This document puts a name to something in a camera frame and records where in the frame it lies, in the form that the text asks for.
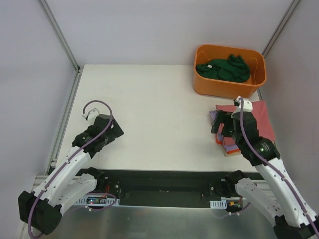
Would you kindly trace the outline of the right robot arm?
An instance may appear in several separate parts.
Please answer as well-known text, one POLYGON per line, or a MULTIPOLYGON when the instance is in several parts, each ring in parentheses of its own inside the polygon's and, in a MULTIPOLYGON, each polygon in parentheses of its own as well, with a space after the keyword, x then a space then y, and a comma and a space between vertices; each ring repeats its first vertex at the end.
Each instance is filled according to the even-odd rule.
POLYGON ((273 196, 259 189, 242 171, 228 174, 215 186, 215 192, 226 198, 236 195, 248 200, 271 223, 279 239, 309 239, 319 235, 319 216, 298 192, 289 177, 275 145, 261 137, 251 112, 213 111, 212 130, 235 141, 241 154, 260 173, 273 196))

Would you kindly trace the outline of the pink t shirt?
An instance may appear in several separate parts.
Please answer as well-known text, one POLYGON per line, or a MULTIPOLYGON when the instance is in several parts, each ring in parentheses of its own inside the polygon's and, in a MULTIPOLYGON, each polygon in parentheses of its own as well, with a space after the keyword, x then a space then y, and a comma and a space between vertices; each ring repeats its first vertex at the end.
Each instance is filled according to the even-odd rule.
MULTIPOLYGON (((257 129, 259 131, 259 136, 267 138, 272 142, 275 141, 275 132, 269 120, 268 109, 265 101, 252 102, 254 115, 257 121, 257 129)), ((234 105, 216 105, 217 110, 223 110, 226 112, 234 112, 236 107, 234 105)), ((222 136, 221 132, 223 130, 224 124, 221 124, 218 129, 218 136, 222 136)), ((235 146, 235 141, 230 137, 223 136, 224 146, 235 146)))

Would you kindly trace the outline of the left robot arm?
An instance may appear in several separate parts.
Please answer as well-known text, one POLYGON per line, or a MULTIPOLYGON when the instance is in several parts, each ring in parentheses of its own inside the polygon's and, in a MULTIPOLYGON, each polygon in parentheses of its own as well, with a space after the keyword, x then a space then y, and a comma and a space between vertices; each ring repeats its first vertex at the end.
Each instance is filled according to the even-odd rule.
POLYGON ((107 193, 106 175, 90 167, 74 181, 80 169, 88 164, 103 147, 121 137, 124 132, 113 116, 98 114, 93 124, 77 135, 63 163, 32 192, 23 191, 18 197, 20 219, 28 225, 28 234, 51 234, 62 216, 87 193, 107 193))

